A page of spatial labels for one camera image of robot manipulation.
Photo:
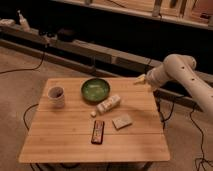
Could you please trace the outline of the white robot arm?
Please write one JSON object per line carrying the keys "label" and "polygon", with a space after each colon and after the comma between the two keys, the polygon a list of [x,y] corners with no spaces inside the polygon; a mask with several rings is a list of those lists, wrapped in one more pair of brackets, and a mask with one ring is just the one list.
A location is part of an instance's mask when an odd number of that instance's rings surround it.
{"label": "white robot arm", "polygon": [[213,118],[213,87],[203,81],[194,71],[196,60],[192,56],[170,54],[157,67],[138,76],[135,84],[149,84],[152,91],[168,81],[181,84],[205,114]]}

